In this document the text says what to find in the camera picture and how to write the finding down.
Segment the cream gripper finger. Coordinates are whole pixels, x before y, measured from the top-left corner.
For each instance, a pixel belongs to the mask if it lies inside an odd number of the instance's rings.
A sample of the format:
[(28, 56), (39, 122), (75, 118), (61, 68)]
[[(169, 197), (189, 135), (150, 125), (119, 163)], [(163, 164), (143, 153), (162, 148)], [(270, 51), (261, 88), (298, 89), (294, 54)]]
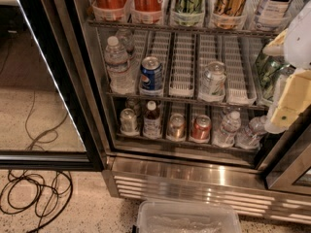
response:
[(262, 52), (269, 56), (283, 56), (284, 55), (284, 42), (288, 29), (283, 30), (274, 40), (269, 42)]
[(297, 69), (285, 84), (271, 122), (278, 127), (289, 128), (311, 105), (311, 70)]

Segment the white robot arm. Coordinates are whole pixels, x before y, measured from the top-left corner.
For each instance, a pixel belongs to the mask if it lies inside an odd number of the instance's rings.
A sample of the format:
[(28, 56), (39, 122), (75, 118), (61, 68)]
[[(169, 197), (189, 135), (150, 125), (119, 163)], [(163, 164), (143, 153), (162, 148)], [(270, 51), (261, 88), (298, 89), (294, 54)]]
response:
[(262, 51), (283, 56), (295, 68), (288, 77), (279, 77), (264, 126), (267, 132), (279, 134), (311, 105), (311, 1)]

